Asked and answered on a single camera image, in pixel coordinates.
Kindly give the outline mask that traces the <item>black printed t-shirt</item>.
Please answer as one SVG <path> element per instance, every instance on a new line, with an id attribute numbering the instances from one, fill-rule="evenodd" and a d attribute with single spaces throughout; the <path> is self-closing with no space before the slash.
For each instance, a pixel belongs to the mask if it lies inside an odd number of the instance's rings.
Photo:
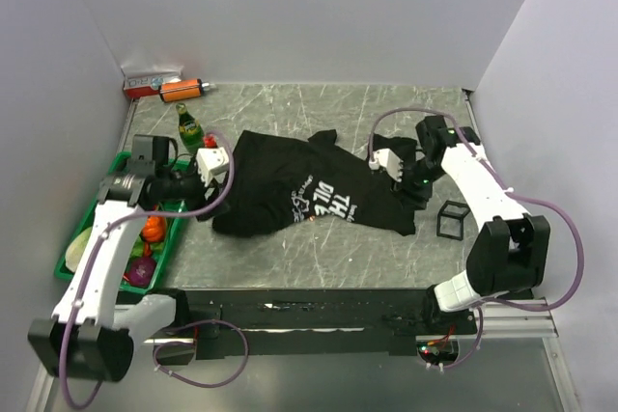
<path id="1" fill-rule="evenodd" d="M 213 218 L 213 230 L 248 238 L 332 215 L 403 236 L 416 233 L 414 210 L 392 190 L 391 177 L 336 140 L 334 129 L 306 141 L 243 131 L 233 151 L 228 209 Z"/>

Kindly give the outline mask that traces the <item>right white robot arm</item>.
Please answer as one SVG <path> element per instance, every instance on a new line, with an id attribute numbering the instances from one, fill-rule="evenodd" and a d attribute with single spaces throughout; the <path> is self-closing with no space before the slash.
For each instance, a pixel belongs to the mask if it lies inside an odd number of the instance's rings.
<path id="1" fill-rule="evenodd" d="M 436 285 L 430 291 L 432 303 L 421 312 L 424 326 L 439 334 L 454 324 L 457 311 L 485 297 L 541 284 L 550 225 L 507 196 L 482 164 L 485 151 L 473 129 L 465 127 L 458 134 L 443 117 L 429 116 L 416 125 L 416 132 L 423 157 L 403 162 L 395 188 L 423 208 L 433 183 L 446 175 L 456 183 L 478 228 L 465 269 Z"/>

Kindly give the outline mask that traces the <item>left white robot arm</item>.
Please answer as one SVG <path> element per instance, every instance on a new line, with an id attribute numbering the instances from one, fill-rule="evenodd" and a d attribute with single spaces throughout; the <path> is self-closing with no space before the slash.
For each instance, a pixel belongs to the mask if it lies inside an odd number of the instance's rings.
<path id="1" fill-rule="evenodd" d="M 190 327 L 187 298 L 178 289 L 157 290 L 121 314 L 115 310 L 131 250 L 148 218 L 204 218 L 220 203 L 206 193 L 228 170 L 228 149 L 201 148 L 186 170 L 175 171 L 171 142 L 135 136 L 126 162 L 102 180 L 92 231 L 70 285 L 50 318 L 34 320 L 28 331 L 50 375 L 118 382 L 146 339 L 162 330 L 178 337 Z"/>

